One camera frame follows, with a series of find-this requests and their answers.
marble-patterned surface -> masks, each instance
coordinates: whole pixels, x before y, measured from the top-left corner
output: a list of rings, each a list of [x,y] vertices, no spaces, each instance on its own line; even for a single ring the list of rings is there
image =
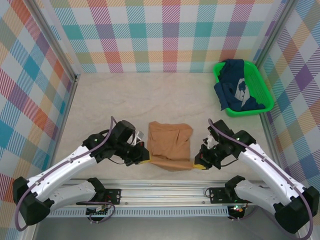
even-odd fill
[[[208,134],[208,118],[213,122],[224,120],[236,133],[249,132],[268,154],[267,140],[260,117],[228,117],[220,111],[214,92],[212,73],[86,73],[80,78],[55,162],[69,155],[90,134],[108,129],[110,116],[127,120],[145,134],[148,124],[186,123],[193,128],[191,158],[200,149],[202,139]],[[226,158],[223,163],[232,161]],[[244,163],[237,161],[218,170],[193,169],[169,172],[150,163],[132,165],[114,164],[107,159],[79,173],[76,178],[127,180],[229,180],[240,175],[249,180],[259,180]]]

plaid wall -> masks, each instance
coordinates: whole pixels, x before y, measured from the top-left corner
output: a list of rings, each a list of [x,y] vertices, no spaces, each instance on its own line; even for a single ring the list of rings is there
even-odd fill
[[[15,240],[12,183],[47,168],[72,82],[23,0],[0,3],[0,239]]]
[[[320,191],[320,0],[300,0],[260,69],[285,171]],[[314,218],[320,225],[320,213]]]
[[[49,9],[37,1],[57,32]],[[87,73],[211,72],[215,63],[227,58],[252,61],[285,2],[50,0]],[[275,5],[276,13],[271,11]],[[270,27],[264,24],[268,20]]]

